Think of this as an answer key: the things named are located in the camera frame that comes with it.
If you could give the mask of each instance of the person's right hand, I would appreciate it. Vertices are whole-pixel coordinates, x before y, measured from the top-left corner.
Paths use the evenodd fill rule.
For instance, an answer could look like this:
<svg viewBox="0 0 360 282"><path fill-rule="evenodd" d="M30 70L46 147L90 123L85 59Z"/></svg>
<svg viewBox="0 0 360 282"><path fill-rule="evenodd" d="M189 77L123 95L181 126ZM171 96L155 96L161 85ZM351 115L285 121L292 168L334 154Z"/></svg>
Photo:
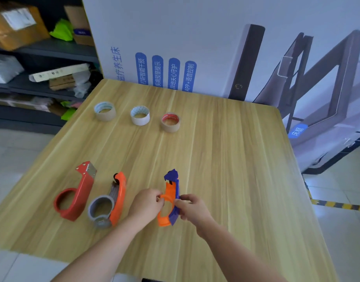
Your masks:
<svg viewBox="0 0 360 282"><path fill-rule="evenodd" d="M204 227L208 223L214 222L205 202L194 194L185 194L181 195L180 199L175 200L175 206L180 209L180 218L194 224L197 228L197 234L205 238Z"/></svg>

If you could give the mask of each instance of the hazard floor tape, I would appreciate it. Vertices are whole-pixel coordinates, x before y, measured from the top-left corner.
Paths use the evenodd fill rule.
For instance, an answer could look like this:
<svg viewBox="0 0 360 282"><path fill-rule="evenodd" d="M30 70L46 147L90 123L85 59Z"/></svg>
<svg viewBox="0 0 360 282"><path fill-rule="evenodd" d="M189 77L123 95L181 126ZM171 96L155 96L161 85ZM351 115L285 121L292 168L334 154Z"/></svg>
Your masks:
<svg viewBox="0 0 360 282"><path fill-rule="evenodd" d="M323 200L315 200L312 198L312 195L310 194L308 185L305 183L305 181L304 181L304 184L308 190L309 198L313 205L360 211L360 205L345 204L345 203L323 201Z"/></svg>

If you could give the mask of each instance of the clear tape roll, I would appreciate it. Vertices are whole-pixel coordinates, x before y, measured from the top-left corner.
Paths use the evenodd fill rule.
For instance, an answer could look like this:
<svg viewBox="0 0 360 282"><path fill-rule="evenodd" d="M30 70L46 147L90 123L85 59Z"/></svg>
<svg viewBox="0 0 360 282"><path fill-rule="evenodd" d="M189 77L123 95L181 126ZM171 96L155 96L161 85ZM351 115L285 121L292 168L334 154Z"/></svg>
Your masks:
<svg viewBox="0 0 360 282"><path fill-rule="evenodd" d="M176 122L176 124L174 125L167 125L166 123L164 123L165 120L174 120ZM174 133L177 132L180 128L180 117L178 115L176 115L175 113L167 113L164 114L162 117L162 120L160 121L160 124L162 126L162 128L164 129L165 132L168 133Z"/></svg>
<svg viewBox="0 0 360 282"><path fill-rule="evenodd" d="M109 110L106 113L101 113L102 110ZM102 122L108 122L114 117L116 117L116 110L114 105L111 102L100 102L94 107L95 116L98 120Z"/></svg>
<svg viewBox="0 0 360 282"><path fill-rule="evenodd" d="M138 114L145 114L146 116L143 118L136 118L135 116ZM132 122L137 126L144 126L150 121L150 111L145 106L137 106L131 109L130 117Z"/></svg>

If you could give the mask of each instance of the blue label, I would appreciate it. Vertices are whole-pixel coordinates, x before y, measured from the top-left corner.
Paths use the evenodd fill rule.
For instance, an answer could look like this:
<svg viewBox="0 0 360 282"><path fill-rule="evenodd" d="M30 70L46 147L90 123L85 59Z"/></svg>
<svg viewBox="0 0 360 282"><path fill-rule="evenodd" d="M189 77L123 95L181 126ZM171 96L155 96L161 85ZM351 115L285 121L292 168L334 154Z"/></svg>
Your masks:
<svg viewBox="0 0 360 282"><path fill-rule="evenodd" d="M163 88L163 58L159 55L152 57L152 85Z"/></svg>
<svg viewBox="0 0 360 282"><path fill-rule="evenodd" d="M193 92L194 77L196 76L197 64L194 61L185 63L184 80L182 81L182 90Z"/></svg>
<svg viewBox="0 0 360 282"><path fill-rule="evenodd" d="M298 138L307 128L307 124L295 125L288 133L288 138Z"/></svg>
<svg viewBox="0 0 360 282"><path fill-rule="evenodd" d="M180 78L180 61L177 58L170 58L168 61L168 88L177 90Z"/></svg>
<svg viewBox="0 0 360 282"><path fill-rule="evenodd" d="M135 65L137 66L138 83L149 85L147 75L147 58L142 52L137 52L135 54Z"/></svg>
<svg viewBox="0 0 360 282"><path fill-rule="evenodd" d="M75 28L73 32L79 36L91 36L91 31L84 28Z"/></svg>

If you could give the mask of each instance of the white tape roll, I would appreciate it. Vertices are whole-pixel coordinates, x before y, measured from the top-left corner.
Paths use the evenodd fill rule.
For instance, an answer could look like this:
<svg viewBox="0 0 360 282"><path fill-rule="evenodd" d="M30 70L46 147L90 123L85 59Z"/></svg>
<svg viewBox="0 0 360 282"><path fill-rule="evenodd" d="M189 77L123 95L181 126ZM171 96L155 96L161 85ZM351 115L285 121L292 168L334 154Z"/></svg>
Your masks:
<svg viewBox="0 0 360 282"><path fill-rule="evenodd" d="M101 111L105 109L109 111L106 113L101 113ZM99 104L96 104L94 107L94 112L97 119L102 122L108 122L116 117L116 110L111 102L100 102Z"/></svg>
<svg viewBox="0 0 360 282"><path fill-rule="evenodd" d="M136 118L135 116L138 114L145 114L146 116L143 118ZM131 109L130 117L135 125L144 126L150 121L150 111L145 106L137 106Z"/></svg>

